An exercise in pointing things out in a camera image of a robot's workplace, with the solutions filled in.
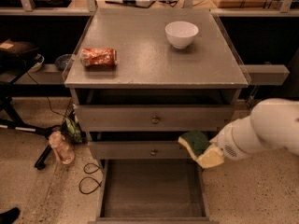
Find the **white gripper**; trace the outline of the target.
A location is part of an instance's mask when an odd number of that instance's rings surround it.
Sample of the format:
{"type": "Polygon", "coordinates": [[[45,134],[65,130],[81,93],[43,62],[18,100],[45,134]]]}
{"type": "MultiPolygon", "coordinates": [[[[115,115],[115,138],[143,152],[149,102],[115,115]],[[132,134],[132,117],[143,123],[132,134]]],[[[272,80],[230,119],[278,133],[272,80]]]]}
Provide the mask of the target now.
{"type": "Polygon", "coordinates": [[[233,161],[240,161],[250,157],[250,154],[237,145],[233,136],[234,128],[235,123],[229,123],[209,140],[209,143],[212,145],[197,159],[197,163],[202,168],[212,168],[223,164],[224,156],[233,161]]]}

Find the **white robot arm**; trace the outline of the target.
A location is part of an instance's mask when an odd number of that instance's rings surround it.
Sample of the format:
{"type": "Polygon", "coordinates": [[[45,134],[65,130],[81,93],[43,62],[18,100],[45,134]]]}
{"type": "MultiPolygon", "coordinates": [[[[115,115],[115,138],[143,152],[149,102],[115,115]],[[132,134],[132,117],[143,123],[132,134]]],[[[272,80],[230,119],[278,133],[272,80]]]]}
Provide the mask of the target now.
{"type": "Polygon", "coordinates": [[[267,150],[286,149],[299,154],[299,103],[266,99],[250,114],[227,124],[211,141],[196,162],[211,168],[226,159],[240,161],[267,150]]]}

